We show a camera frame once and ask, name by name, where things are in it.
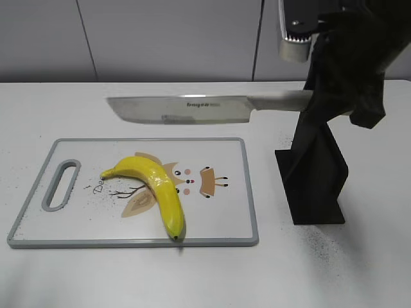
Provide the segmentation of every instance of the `white cutting board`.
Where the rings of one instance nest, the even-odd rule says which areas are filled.
[[[130,200],[147,188],[129,198],[112,194],[131,193],[129,187],[144,183],[133,178],[101,182],[102,171],[136,152],[151,155],[162,165],[176,163],[168,166],[186,219],[182,243],[169,239],[158,204],[122,216]],[[45,211],[42,201],[51,179],[58,165],[70,159],[78,160],[81,167],[68,202],[54,212]],[[214,171],[212,180],[200,175],[205,167]],[[247,156],[243,141],[236,138],[58,140],[9,235],[15,248],[251,246],[257,242]]]

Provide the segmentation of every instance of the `white table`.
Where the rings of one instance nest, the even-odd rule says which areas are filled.
[[[127,123],[107,96],[270,94],[302,83],[0,84],[0,307],[410,307],[411,83],[388,81],[373,130],[330,127],[350,168],[347,223],[294,226],[274,150],[297,113],[249,124]],[[57,138],[241,137],[260,243],[250,248],[13,250],[6,236]]]

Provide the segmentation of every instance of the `cleaver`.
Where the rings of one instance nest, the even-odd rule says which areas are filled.
[[[269,96],[148,96],[108,98],[123,120],[144,124],[246,123],[255,110],[303,111],[310,90],[284,91]]]

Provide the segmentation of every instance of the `cartoon face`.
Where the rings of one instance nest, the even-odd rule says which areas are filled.
[[[178,162],[170,162],[168,164],[163,165],[162,162],[157,157],[147,154],[147,153],[136,152],[134,155],[149,158],[152,161],[158,163],[159,165],[162,165],[167,175],[173,180],[174,184],[176,185],[177,193],[178,194],[182,193],[184,195],[190,194],[191,192],[190,188],[186,187],[184,189],[183,188],[180,189],[179,187],[177,187],[178,185],[181,185],[181,184],[191,185],[195,183],[195,181],[190,178],[190,175],[191,175],[190,169],[184,169],[184,170],[179,169],[179,167],[177,166]],[[200,194],[207,199],[210,198],[211,196],[214,196],[215,191],[216,191],[216,186],[227,187],[229,185],[229,184],[216,183],[217,180],[228,180],[228,178],[226,176],[220,176],[216,178],[214,174],[214,169],[208,166],[203,168],[203,170],[200,171],[200,177],[201,177]],[[136,193],[137,190],[139,189],[145,189],[145,190],[135,195],[128,202],[126,208],[124,209],[122,213],[122,217],[130,217],[130,216],[140,214],[142,212],[145,212],[146,210],[149,210],[150,208],[154,206],[156,202],[155,197],[152,194],[151,190],[147,189],[145,185],[135,188],[134,191],[130,193],[129,192],[115,192],[114,194],[121,195],[121,196],[118,196],[118,198],[129,198],[134,193]]]

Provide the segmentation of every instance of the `yellow banana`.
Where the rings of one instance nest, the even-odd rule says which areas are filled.
[[[184,213],[173,180],[158,163],[145,157],[126,157],[112,169],[104,171],[102,179],[115,176],[138,178],[153,191],[160,206],[161,218],[168,235],[178,240],[184,228]]]

